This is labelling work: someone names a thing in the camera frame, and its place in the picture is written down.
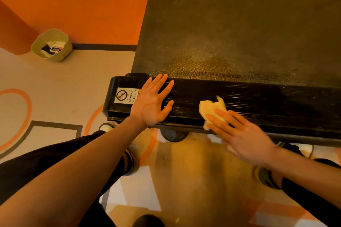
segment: small wastebasket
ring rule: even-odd
[[[65,45],[61,51],[48,57],[42,52],[42,48],[50,41],[65,42]],[[60,62],[71,53],[72,44],[69,37],[62,31],[58,29],[49,29],[37,37],[37,39],[32,43],[31,50],[41,58],[45,58],[53,62]]]

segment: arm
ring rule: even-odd
[[[234,111],[215,112],[234,126],[207,115],[212,122],[209,128],[223,138],[228,151],[250,164],[282,174],[341,209],[341,169],[277,147],[257,125]]]
[[[174,82],[150,78],[119,126],[53,165],[0,206],[2,226],[77,226],[108,181],[124,151],[147,126],[163,121],[172,109],[161,103]]]

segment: hand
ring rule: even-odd
[[[170,81],[167,87],[158,94],[167,80],[167,74],[162,77],[159,74],[153,81],[150,77],[143,85],[141,93],[130,110],[130,115],[139,119],[144,127],[154,126],[165,120],[173,108],[174,101],[169,101],[167,106],[161,110],[161,103],[173,88],[174,81]]]
[[[233,128],[207,114],[207,118],[212,122],[208,127],[223,138],[222,143],[226,150],[245,162],[265,167],[277,146],[263,130],[232,110],[226,113],[216,109],[215,113],[234,126]]]

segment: treadmill caster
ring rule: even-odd
[[[188,135],[188,132],[175,131],[165,128],[161,128],[160,130],[163,137],[170,142],[180,142]]]

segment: orange pillar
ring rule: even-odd
[[[20,55],[31,50],[38,33],[0,1],[0,47]]]

